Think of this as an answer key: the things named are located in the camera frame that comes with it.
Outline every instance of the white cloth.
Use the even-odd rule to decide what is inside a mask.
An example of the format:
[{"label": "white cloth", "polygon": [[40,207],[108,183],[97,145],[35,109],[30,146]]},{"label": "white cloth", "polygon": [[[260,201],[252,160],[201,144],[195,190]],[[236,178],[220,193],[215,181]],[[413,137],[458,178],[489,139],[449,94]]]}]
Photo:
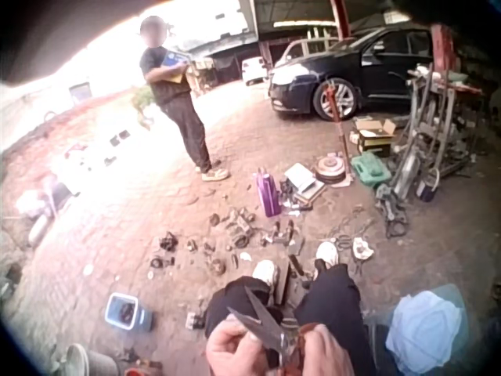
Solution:
[{"label": "white cloth", "polygon": [[461,325],[461,309],[431,291],[400,300],[394,311],[386,347],[404,374],[423,374],[451,357]]}]

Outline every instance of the black t-shirt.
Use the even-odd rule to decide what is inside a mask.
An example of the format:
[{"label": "black t-shirt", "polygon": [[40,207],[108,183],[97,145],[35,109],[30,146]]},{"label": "black t-shirt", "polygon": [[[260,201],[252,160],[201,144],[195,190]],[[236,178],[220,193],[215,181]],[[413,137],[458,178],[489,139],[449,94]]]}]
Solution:
[{"label": "black t-shirt", "polygon": [[[146,74],[153,68],[160,67],[166,54],[167,49],[162,46],[154,49],[146,49],[141,56],[141,61],[139,62],[142,73]],[[150,86],[153,96],[155,97],[155,102],[157,102],[158,105],[166,104],[179,94],[191,91],[185,74],[182,76],[182,80],[179,84],[177,82],[158,81],[153,82]]]}]

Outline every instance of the purple bottle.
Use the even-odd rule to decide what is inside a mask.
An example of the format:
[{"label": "purple bottle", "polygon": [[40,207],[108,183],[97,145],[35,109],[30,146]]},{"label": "purple bottle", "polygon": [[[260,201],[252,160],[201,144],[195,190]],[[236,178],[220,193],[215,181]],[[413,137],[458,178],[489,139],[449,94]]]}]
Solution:
[{"label": "purple bottle", "polygon": [[263,168],[259,168],[256,174],[256,183],[258,185],[259,200],[261,206],[265,209],[266,216],[273,217],[280,214],[279,192],[276,190],[273,176]]}]

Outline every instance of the car windshield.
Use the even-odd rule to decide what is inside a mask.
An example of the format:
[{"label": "car windshield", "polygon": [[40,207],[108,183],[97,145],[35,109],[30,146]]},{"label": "car windshield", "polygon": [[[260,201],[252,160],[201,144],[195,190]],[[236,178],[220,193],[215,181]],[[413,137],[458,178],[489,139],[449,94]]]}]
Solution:
[{"label": "car windshield", "polygon": [[362,33],[362,34],[359,34],[353,38],[345,39],[345,40],[333,45],[332,47],[330,47],[329,51],[336,51],[338,49],[346,49],[347,47],[349,47],[350,49],[354,49],[354,48],[362,45],[363,43],[365,43],[369,39],[371,39],[374,35],[379,34],[381,32],[381,30],[383,30],[383,29],[379,28],[379,29],[376,29],[374,31],[368,32],[367,34]]}]

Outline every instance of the man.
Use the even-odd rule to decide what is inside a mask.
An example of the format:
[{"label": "man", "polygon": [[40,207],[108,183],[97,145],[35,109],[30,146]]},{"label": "man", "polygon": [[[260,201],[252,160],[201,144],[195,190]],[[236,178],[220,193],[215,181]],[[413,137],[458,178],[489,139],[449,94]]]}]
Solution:
[{"label": "man", "polygon": [[179,127],[189,157],[195,169],[202,173],[204,182],[226,179],[227,170],[213,169],[207,145],[204,124],[198,117],[191,99],[191,88],[186,80],[188,63],[162,65],[168,51],[162,46],[167,37],[165,22],[158,16],[150,16],[141,23],[140,33],[148,46],[139,63],[146,82],[150,84],[158,107]]},{"label": "man", "polygon": [[[377,374],[360,312],[360,293],[339,263],[337,250],[323,249],[316,258],[327,270],[317,274],[309,293],[294,310],[299,325],[313,324],[305,334],[305,376],[353,376]],[[276,283],[276,267],[264,260],[252,277],[241,277],[214,294],[207,307],[205,335],[207,360],[214,376],[265,376],[278,365],[276,353],[266,352],[262,343],[233,316],[228,307],[257,319],[244,287],[266,304]],[[278,322],[281,313],[269,308]]]}]

